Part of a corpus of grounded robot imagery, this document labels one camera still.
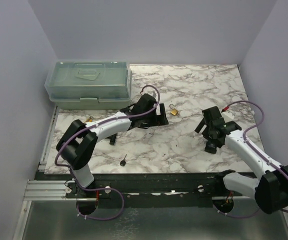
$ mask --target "clear plastic bin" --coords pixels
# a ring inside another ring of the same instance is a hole
[[[65,110],[118,110],[129,106],[129,64],[121,61],[58,61],[48,73],[49,99]]]

